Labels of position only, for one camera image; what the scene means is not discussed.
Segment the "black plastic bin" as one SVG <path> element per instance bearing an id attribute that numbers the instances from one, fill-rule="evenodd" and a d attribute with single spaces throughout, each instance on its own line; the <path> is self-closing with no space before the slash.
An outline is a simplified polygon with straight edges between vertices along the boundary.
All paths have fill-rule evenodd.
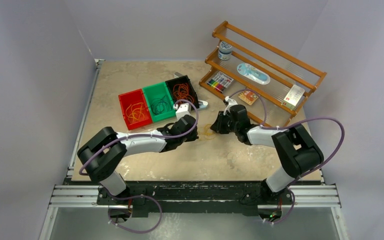
<path id="1" fill-rule="evenodd" d="M 199 108 L 197 92 L 187 75 L 167 80 L 165 84 L 174 102 L 187 100 L 193 103 L 196 108 Z"/>

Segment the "green plastic bin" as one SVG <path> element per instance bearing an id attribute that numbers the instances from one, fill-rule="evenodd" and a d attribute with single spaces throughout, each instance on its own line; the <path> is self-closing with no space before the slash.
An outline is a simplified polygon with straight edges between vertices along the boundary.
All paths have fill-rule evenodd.
<path id="1" fill-rule="evenodd" d="M 175 117 L 174 102 L 165 82 L 142 88 L 154 123 Z"/>

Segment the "red plastic bin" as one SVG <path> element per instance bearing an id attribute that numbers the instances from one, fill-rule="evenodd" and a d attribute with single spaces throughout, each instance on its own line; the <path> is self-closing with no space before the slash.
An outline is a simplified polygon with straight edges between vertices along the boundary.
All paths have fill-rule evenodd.
<path id="1" fill-rule="evenodd" d="M 122 117 L 128 130 L 153 123 L 142 89 L 122 93 L 118 96 Z"/>

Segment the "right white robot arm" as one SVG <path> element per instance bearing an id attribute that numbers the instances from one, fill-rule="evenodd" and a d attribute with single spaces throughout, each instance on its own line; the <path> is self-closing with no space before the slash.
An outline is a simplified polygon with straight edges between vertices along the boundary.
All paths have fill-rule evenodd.
<path id="1" fill-rule="evenodd" d="M 219 111 L 210 129 L 221 135 L 234 133 L 239 142 L 249 146 L 275 148 L 280 167 L 260 188 L 260 196 L 268 204 L 278 200 L 290 183 L 324 161 L 322 151 L 302 124 L 284 130 L 266 129 L 251 123 L 246 107 L 241 104 Z"/>

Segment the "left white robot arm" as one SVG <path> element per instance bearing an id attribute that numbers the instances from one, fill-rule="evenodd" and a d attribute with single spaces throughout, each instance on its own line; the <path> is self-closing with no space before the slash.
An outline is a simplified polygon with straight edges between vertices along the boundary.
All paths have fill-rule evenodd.
<path id="1" fill-rule="evenodd" d="M 187 114 L 150 132 L 127 134 L 102 128 L 85 143 L 77 156 L 82 166 L 79 174 L 89 176 L 109 192 L 118 205 L 129 199 L 128 186 L 116 168 L 124 157 L 142 153 L 164 153 L 177 149 L 184 142 L 198 139 L 197 119 Z"/>

